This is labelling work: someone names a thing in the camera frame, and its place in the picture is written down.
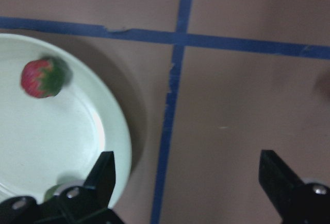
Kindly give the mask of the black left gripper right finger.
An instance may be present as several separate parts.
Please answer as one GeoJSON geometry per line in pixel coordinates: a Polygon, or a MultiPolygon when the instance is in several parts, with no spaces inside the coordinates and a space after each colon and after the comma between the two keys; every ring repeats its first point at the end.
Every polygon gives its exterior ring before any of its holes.
{"type": "Polygon", "coordinates": [[[273,150],[262,150],[259,183],[278,213],[286,214],[294,192],[305,185],[302,179],[273,150]]]}

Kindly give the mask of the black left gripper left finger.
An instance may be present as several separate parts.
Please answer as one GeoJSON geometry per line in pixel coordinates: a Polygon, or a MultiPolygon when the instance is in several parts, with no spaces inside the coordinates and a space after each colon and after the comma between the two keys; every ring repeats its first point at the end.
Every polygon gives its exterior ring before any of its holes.
{"type": "Polygon", "coordinates": [[[115,184],[116,172],[113,151],[103,151],[88,174],[84,188],[90,191],[100,206],[108,206],[115,184]]]}

